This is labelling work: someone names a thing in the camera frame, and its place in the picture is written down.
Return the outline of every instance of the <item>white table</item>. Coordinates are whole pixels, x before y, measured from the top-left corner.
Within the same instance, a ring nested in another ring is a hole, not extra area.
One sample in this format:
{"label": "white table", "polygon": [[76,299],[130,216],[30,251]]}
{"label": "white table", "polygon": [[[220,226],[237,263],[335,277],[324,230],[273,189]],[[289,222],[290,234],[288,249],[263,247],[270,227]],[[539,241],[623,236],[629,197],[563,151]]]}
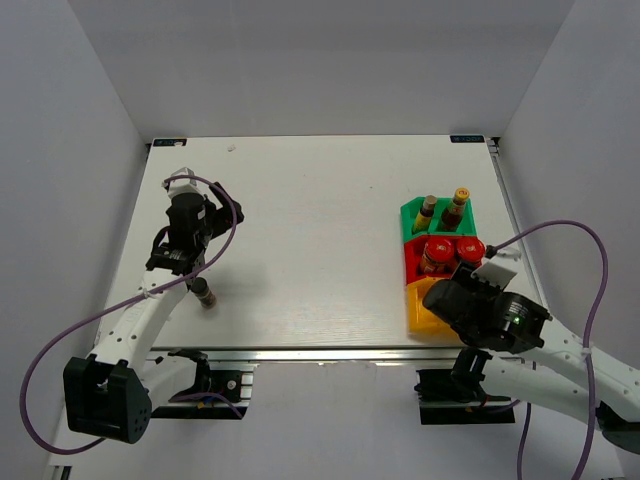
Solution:
{"label": "white table", "polygon": [[[190,138],[152,147],[108,304],[131,296],[168,223],[161,181],[181,167],[219,181],[246,220],[203,275],[218,297],[188,296],[156,346],[226,349],[420,345],[407,332],[400,206],[471,191],[478,236],[513,229],[484,143],[448,136]],[[209,245],[212,256],[223,239]],[[534,298],[524,270],[510,288]],[[110,329],[119,314],[103,320]],[[429,346],[451,344],[433,339]]]}

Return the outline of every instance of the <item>cable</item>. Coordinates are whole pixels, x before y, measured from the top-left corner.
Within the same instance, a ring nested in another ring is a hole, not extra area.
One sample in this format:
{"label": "cable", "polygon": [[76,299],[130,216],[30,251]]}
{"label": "cable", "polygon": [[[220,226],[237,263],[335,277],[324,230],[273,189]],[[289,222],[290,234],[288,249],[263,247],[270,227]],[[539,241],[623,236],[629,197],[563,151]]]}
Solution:
{"label": "cable", "polygon": [[[591,341],[591,329],[593,328],[593,322],[596,317],[596,312],[598,311],[598,307],[600,306],[600,302],[602,301],[602,297],[604,296],[605,289],[607,288],[607,282],[609,280],[609,257],[607,256],[607,250],[602,243],[602,240],[598,236],[598,234],[591,228],[581,222],[576,222],[575,220],[550,220],[548,222],[543,222],[538,225],[534,225],[531,228],[526,229],[525,231],[519,233],[515,237],[507,240],[500,245],[495,247],[496,250],[501,250],[502,248],[511,245],[514,242],[517,242],[523,237],[526,237],[530,233],[535,232],[536,230],[540,230],[541,228],[550,227],[552,225],[572,225],[574,227],[578,227],[589,235],[598,245],[598,250],[600,250],[600,257],[602,258],[602,277],[600,279],[600,287],[598,288],[598,293],[596,294],[596,298],[591,305],[591,309],[589,310],[589,315],[587,316],[587,322],[584,326],[584,333],[582,335],[582,346],[584,348],[590,348]],[[589,454],[591,453],[591,445],[593,444],[593,434],[596,427],[596,380],[595,373],[593,371],[593,359],[591,358],[591,353],[585,355],[585,363],[587,366],[587,381],[588,381],[588,390],[589,390],[589,417],[587,421],[587,434],[584,440],[584,446],[582,448],[582,453],[580,455],[580,460],[578,465],[576,466],[575,471],[573,472],[573,476],[571,480],[579,480],[584,472],[585,467],[587,466],[587,460],[589,459]],[[524,449],[524,442],[521,442],[521,448]],[[522,468],[522,455],[520,451],[518,451],[518,469]]]}
{"label": "cable", "polygon": [[[175,285],[178,285],[179,283],[185,282],[185,281],[189,280],[190,278],[193,278],[193,277],[197,276],[198,274],[200,274],[202,271],[206,270],[207,268],[211,267],[211,265],[213,265],[222,256],[222,254],[227,250],[227,248],[229,247],[229,244],[231,243],[231,240],[233,239],[233,236],[236,233],[236,226],[238,224],[238,216],[236,214],[236,209],[235,209],[235,206],[233,204],[233,201],[231,200],[231,198],[229,197],[227,192],[225,192],[222,188],[214,185],[209,180],[206,180],[206,179],[204,179],[202,177],[198,177],[196,175],[176,175],[174,177],[167,178],[164,181],[164,183],[169,184],[169,183],[173,182],[174,180],[181,180],[183,178],[184,179],[190,179],[190,180],[197,180],[198,182],[202,182],[205,185],[208,185],[209,187],[215,189],[220,195],[222,195],[222,198],[224,198],[225,201],[231,207],[231,231],[229,232],[229,236],[227,237],[227,241],[224,243],[224,245],[222,245],[222,248],[220,248],[218,253],[216,253],[211,260],[206,262],[202,267],[200,267],[200,268],[194,270],[193,272],[189,273],[188,275],[184,275],[184,276],[182,276],[180,278],[177,278],[176,280],[172,280],[170,282],[167,282],[167,283],[165,283],[163,285],[160,285],[159,287],[152,288],[148,292],[149,294],[152,294],[152,295],[155,294],[155,293],[159,293],[159,292],[161,292],[163,290],[166,290],[168,288],[174,287]],[[101,311],[99,313],[96,313],[95,315],[91,315],[90,317],[85,318],[84,320],[80,320],[78,323],[76,323],[74,325],[71,325],[69,328],[67,328],[66,330],[60,332],[58,335],[56,335],[54,338],[52,338],[49,341],[49,343],[47,343],[42,348],[42,350],[40,350],[38,352],[38,354],[34,357],[34,359],[31,361],[31,364],[29,365],[29,368],[27,368],[27,371],[24,374],[24,378],[22,380],[22,385],[20,386],[20,402],[19,402],[20,403],[20,418],[22,419],[22,424],[24,425],[24,428],[27,430],[27,433],[29,434],[29,436],[40,447],[42,447],[46,451],[48,451],[50,453],[54,453],[56,455],[75,455],[76,453],[86,452],[90,448],[95,447],[96,445],[102,443],[105,440],[104,438],[100,438],[100,439],[95,440],[94,442],[88,443],[87,445],[84,445],[82,447],[67,449],[67,448],[58,448],[58,447],[56,447],[54,445],[51,445],[49,442],[47,442],[45,439],[43,439],[40,435],[38,435],[38,433],[33,428],[33,424],[31,423],[31,419],[29,418],[29,412],[27,411],[27,390],[29,389],[29,382],[31,381],[31,377],[33,376],[33,372],[35,371],[36,367],[38,366],[38,364],[40,363],[42,358],[60,340],[62,340],[63,338],[65,338],[69,334],[75,332],[79,328],[82,328],[85,325],[90,324],[91,322],[95,322],[96,320],[99,320],[103,316],[108,315],[110,313],[113,313],[113,312],[115,312],[117,310],[120,310],[121,308],[124,308],[124,307],[126,307],[128,305],[132,305],[134,303],[137,303],[140,300],[143,300],[144,298],[145,298],[144,294],[135,295],[135,296],[133,296],[133,297],[127,299],[127,300],[124,300],[124,301],[118,303],[117,305],[113,305],[112,307],[109,307],[109,308],[107,308],[107,309],[105,309],[105,310],[103,310],[103,311]]]}
{"label": "cable", "polygon": [[238,410],[238,408],[233,403],[231,403],[231,401],[227,397],[220,395],[219,393],[214,393],[214,392],[190,393],[188,395],[179,395],[179,396],[172,397],[169,400],[169,402],[175,403],[175,402],[185,402],[189,400],[200,400],[201,398],[205,398],[205,397],[217,398],[221,402],[226,403],[227,406],[233,411],[233,413],[236,414],[236,416],[240,420],[242,420],[242,418],[244,417],[242,413],[240,413],[240,410]]}
{"label": "cable", "polygon": [[[536,369],[536,362],[533,362],[533,364],[531,365],[531,368],[533,368],[534,370]],[[516,473],[518,475],[518,480],[522,480],[522,459],[524,457],[524,445],[525,443],[527,443],[527,435],[529,435],[530,424],[531,424],[531,404],[527,403],[527,413],[524,417],[524,427],[522,427],[522,436],[520,437],[520,445],[518,446],[518,461],[516,462]]]}

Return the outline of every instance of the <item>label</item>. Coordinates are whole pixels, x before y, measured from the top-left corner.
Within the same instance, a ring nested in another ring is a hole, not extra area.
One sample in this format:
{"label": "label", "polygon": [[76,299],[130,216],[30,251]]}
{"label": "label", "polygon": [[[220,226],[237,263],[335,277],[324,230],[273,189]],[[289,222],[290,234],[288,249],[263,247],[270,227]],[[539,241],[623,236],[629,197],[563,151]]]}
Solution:
{"label": "label", "polygon": [[484,143],[482,135],[449,135],[451,143]]}
{"label": "label", "polygon": [[186,145],[186,138],[156,138],[153,141],[154,147],[184,147]]}

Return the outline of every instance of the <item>black bracket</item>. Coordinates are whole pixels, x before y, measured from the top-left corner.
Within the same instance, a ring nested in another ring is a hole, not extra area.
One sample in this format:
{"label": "black bracket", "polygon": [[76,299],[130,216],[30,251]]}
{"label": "black bracket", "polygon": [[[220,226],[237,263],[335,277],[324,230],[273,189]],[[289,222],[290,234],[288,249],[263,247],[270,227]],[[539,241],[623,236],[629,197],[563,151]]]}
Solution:
{"label": "black bracket", "polygon": [[136,443],[149,425],[151,400],[126,362],[73,357],[62,375],[67,423],[74,432]]}

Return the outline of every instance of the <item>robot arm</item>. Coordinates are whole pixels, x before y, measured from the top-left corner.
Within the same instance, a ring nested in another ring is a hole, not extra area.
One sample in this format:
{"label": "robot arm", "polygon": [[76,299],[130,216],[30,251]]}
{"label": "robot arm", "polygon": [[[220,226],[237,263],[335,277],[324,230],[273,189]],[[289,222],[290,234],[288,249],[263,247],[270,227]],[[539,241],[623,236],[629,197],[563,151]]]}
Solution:
{"label": "robot arm", "polygon": [[[173,176],[180,174],[193,172],[184,169]],[[207,357],[200,352],[178,350],[151,368],[145,369],[145,363],[165,321],[194,284],[193,278],[181,277],[204,265],[209,241],[231,227],[232,207],[212,189],[223,202],[222,208],[216,207],[191,180],[164,187],[171,199],[169,226],[156,235],[137,289],[145,298],[126,308],[87,358],[72,358],[65,367],[65,403],[73,431],[135,443],[155,408],[177,393],[209,391],[211,386]],[[240,223],[241,207],[233,203]]]}
{"label": "robot arm", "polygon": [[[508,395],[586,422],[587,374],[581,338],[526,297],[504,292],[518,257],[496,255],[474,269],[462,264],[449,280],[427,292],[423,306],[469,345],[452,377],[478,396]],[[490,352],[510,352],[551,368],[533,371]],[[591,349],[598,424],[615,445],[640,453],[640,373]]]}

